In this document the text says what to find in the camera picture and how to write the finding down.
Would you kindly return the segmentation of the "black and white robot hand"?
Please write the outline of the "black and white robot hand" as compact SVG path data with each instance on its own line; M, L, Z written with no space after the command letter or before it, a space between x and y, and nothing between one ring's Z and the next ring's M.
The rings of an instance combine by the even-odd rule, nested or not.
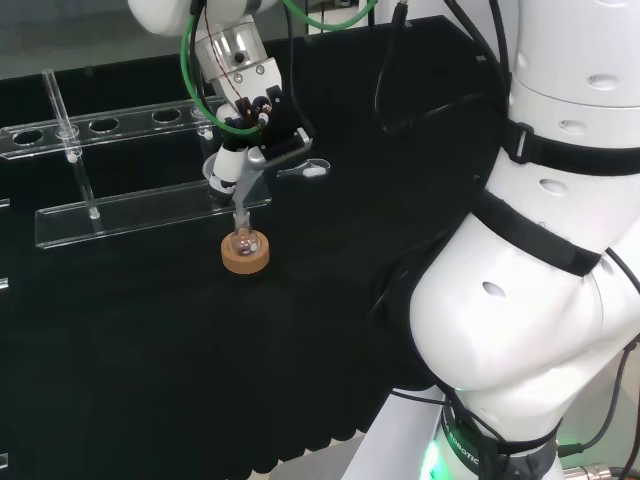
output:
M229 74L218 76L213 85L225 102L216 118L236 129L257 132L248 136L214 133L216 150L204 162L202 171L208 193L216 206L231 202L246 166L260 170L289 155L295 156L311 142L308 129L292 100L284 93L276 61L267 58Z

